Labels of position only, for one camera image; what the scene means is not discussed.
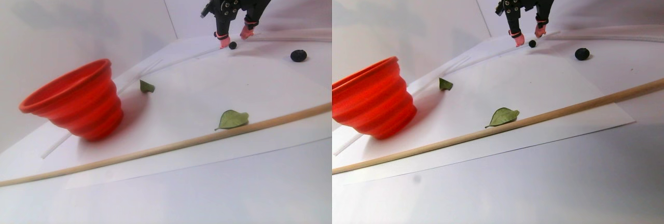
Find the white table surface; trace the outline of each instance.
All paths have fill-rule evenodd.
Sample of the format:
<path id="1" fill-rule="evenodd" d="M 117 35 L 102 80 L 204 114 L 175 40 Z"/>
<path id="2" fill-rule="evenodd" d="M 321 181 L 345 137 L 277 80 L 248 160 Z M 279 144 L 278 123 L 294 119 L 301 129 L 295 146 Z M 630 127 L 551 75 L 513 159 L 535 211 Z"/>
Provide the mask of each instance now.
<path id="1" fill-rule="evenodd" d="M 324 32 L 256 35 L 218 50 L 212 37 L 178 40 L 114 76 L 126 115 L 100 143 L 44 124 L 0 155 L 0 179 L 85 164 L 214 132 L 223 111 L 250 122 L 330 100 Z M 301 41 L 310 37 L 317 41 Z M 308 59 L 292 62 L 291 51 Z M 156 85 L 142 94 L 134 79 Z M 0 222 L 329 222 L 329 113 L 222 141 L 0 188 Z"/>
<path id="2" fill-rule="evenodd" d="M 662 25 L 641 30 L 664 36 Z M 662 43 L 541 44 L 532 52 L 557 53 L 604 94 L 664 77 Z M 590 60 L 577 61 L 578 48 L 588 48 Z M 636 122 L 384 179 L 348 184 L 347 173 L 334 175 L 334 222 L 664 222 L 664 91 L 617 105 Z"/>

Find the wooden stick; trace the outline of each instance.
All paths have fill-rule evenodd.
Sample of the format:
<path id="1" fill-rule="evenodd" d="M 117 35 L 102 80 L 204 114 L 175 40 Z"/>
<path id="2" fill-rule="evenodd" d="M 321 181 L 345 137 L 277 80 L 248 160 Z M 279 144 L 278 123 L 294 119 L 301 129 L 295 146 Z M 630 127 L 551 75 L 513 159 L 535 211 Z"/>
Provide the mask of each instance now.
<path id="1" fill-rule="evenodd" d="M 359 168 L 363 167 L 369 167 L 372 165 L 377 165 L 377 164 L 382 164 L 385 162 L 390 162 L 394 160 L 398 160 L 401 158 L 406 158 L 409 156 L 413 155 L 419 155 L 420 153 L 425 153 L 427 151 L 432 151 L 432 150 L 438 150 L 439 148 L 444 148 L 447 146 L 453 146 L 455 144 L 460 144 L 468 141 L 473 141 L 474 139 L 478 138 L 483 138 L 486 136 L 491 136 L 493 134 L 498 134 L 501 132 L 507 132 L 513 129 L 521 128 L 521 127 L 526 127 L 531 124 L 536 124 L 539 122 L 544 122 L 546 120 L 551 120 L 554 118 L 558 117 L 563 117 L 566 115 L 571 115 L 573 113 L 578 113 L 583 110 L 589 110 L 591 108 L 595 108 L 597 106 L 603 106 L 607 105 L 609 103 L 616 103 L 619 101 L 624 101 L 628 99 L 635 98 L 637 96 L 641 96 L 644 94 L 652 93 L 655 91 L 659 91 L 661 89 L 664 89 L 664 78 L 659 79 L 657 81 L 653 82 L 648 82 L 646 84 L 637 86 L 637 87 L 632 87 L 631 89 L 627 89 L 624 91 L 620 91 L 617 93 L 612 93 L 608 94 L 606 96 L 601 96 L 600 98 L 597 99 L 592 99 L 590 101 L 585 101 L 583 103 L 578 103 L 576 105 L 571 105 L 567 106 L 565 108 L 560 108 L 558 110 L 553 110 L 548 113 L 543 113 L 541 115 L 536 115 L 530 118 L 524 118 L 522 120 L 517 120 L 512 123 L 504 124 L 498 127 L 492 127 L 490 129 L 484 129 L 479 132 L 473 132 L 471 134 L 465 134 L 463 136 L 458 136 L 455 138 L 451 139 L 446 139 L 445 141 L 440 141 L 437 143 L 433 144 L 428 144 L 425 146 L 420 146 L 418 148 L 413 148 L 411 150 L 405 150 L 401 152 L 394 153 L 393 155 L 388 155 L 388 156 L 382 156 L 380 158 L 375 158 L 372 160 L 367 160 L 363 162 L 359 162 L 356 164 L 351 164 L 351 165 L 346 165 L 342 167 L 337 167 L 332 169 L 332 174 L 338 174 L 341 172 L 348 172 L 351 170 L 357 170 Z"/>
<path id="2" fill-rule="evenodd" d="M 26 177 L 20 177 L 17 179 L 10 179 L 7 181 L 0 181 L 0 187 L 2 186 L 9 186 L 13 184 L 22 184 L 28 181 L 37 181 L 41 179 L 47 179 L 51 177 L 57 177 L 57 176 L 64 176 L 68 174 L 73 174 L 76 172 L 82 172 L 85 170 L 90 170 L 94 169 L 97 167 L 104 167 L 107 165 L 112 165 L 112 164 L 118 164 L 121 162 L 126 162 L 130 160 L 135 160 L 138 158 L 144 158 L 146 156 L 152 156 L 152 155 L 158 155 L 159 153 L 164 153 L 168 151 L 173 151 L 173 150 L 178 150 L 181 148 L 187 148 L 191 146 L 195 146 L 198 144 L 203 144 L 203 143 L 208 143 L 210 141 L 216 141 L 217 139 L 223 139 L 223 138 L 228 138 L 231 136 L 236 136 L 240 134 L 244 134 L 247 132 L 254 132 L 254 131 L 259 131 L 262 129 L 267 129 L 269 127 L 275 127 L 281 124 L 286 124 L 290 122 L 294 122 L 296 120 L 301 120 L 304 118 L 309 118 L 313 117 L 316 115 L 320 115 L 322 113 L 327 113 L 330 110 L 332 110 L 332 103 L 327 103 L 324 105 L 320 106 L 315 106 L 306 110 L 302 110 L 296 113 L 291 113 L 289 115 L 284 115 L 281 117 L 276 117 L 276 118 L 271 118 L 268 120 L 264 120 L 261 122 L 257 122 L 254 124 L 247 124 L 242 127 L 236 127 L 234 129 L 229 129 L 226 131 L 222 132 L 214 132 L 212 134 L 207 134 L 204 136 L 199 136 L 197 138 L 192 138 L 192 139 L 186 139 L 185 141 L 180 141 L 172 144 L 166 144 L 163 146 L 157 146 L 155 148 L 150 148 L 147 150 L 141 150 L 141 151 L 136 151 L 134 153 L 129 153 L 128 155 L 122 155 L 122 156 L 116 156 L 114 158 L 109 158 L 106 160 L 101 160 L 97 162 L 92 162 L 90 164 L 83 164 L 83 165 L 78 165 L 74 167 L 68 167 L 66 169 L 62 170 L 56 170 L 54 172 L 47 172 L 43 174 L 37 174 L 35 176 L 26 176 Z"/>

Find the red collapsible bowl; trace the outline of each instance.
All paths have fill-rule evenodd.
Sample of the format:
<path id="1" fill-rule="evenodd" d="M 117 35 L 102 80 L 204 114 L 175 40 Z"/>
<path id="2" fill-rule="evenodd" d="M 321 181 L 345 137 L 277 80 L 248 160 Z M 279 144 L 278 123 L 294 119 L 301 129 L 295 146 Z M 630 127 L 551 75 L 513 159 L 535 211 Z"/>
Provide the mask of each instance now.
<path id="1" fill-rule="evenodd" d="M 108 59 L 93 61 L 49 82 L 24 99 L 19 110 L 48 118 L 89 141 L 111 134 L 123 117 Z"/>
<path id="2" fill-rule="evenodd" d="M 396 57 L 332 84 L 332 118 L 377 139 L 401 131 L 417 113 Z"/>

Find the small black ball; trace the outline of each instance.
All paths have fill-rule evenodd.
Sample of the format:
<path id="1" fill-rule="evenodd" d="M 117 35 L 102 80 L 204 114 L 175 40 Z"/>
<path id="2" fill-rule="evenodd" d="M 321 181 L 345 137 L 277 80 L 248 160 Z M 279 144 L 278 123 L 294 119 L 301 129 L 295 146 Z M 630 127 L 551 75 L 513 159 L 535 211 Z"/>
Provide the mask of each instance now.
<path id="1" fill-rule="evenodd" d="M 291 60 L 295 61 L 296 63 L 304 61 L 306 58 L 307 52 L 303 51 L 302 49 L 297 49 L 291 53 Z"/>
<path id="2" fill-rule="evenodd" d="M 583 61 L 586 60 L 590 56 L 590 51 L 586 48 L 580 48 L 577 49 L 576 52 L 574 52 L 574 56 L 579 60 Z"/>

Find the white paper sheet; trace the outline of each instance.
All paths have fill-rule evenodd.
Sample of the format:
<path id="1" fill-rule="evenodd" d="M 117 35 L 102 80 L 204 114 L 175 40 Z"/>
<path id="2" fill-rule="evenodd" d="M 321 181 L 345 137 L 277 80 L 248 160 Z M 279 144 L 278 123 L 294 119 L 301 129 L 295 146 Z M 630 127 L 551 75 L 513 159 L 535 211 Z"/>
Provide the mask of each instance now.
<path id="1" fill-rule="evenodd" d="M 193 39 L 164 48 L 158 52 L 163 61 L 156 67 L 210 49 L 209 38 L 199 40 L 201 44 L 192 44 L 191 41 L 197 41 Z M 11 156 L 0 156 L 0 161 L 5 161 L 0 167 L 3 172 L 0 180 L 50 172 L 209 134 L 217 127 L 221 113 L 229 109 L 247 112 L 250 122 L 260 122 L 328 103 L 330 47 L 325 42 L 238 41 L 235 50 L 214 51 L 150 73 L 142 80 L 156 86 L 154 93 L 141 93 L 139 83 L 135 82 L 119 94 L 125 117 L 111 136 L 98 143 L 69 137 L 41 160 L 38 156 L 66 132 L 42 127 L 45 131 L 36 131 L 38 135 L 28 136 L 16 148 L 8 150 Z M 289 55 L 295 49 L 305 49 L 308 59 L 292 62 Z M 152 64 L 156 60 L 151 58 L 146 62 Z M 137 70 L 119 75 L 118 86 L 131 81 Z M 201 147 L 143 158 L 129 166 L 112 165 L 76 174 L 67 187 L 101 184 L 309 143 L 329 138 L 331 125 L 331 115 L 325 113 Z"/>
<path id="2" fill-rule="evenodd" d="M 414 97 L 415 119 L 396 136 L 377 141 L 363 136 L 336 156 L 334 167 L 354 164 L 444 139 L 480 131 L 501 107 L 531 117 L 604 94 L 560 56 L 513 53 L 465 68 L 444 79 L 451 91 L 433 82 Z M 423 155 L 347 172 L 347 183 L 400 174 L 495 155 L 633 122 L 615 104 Z"/>

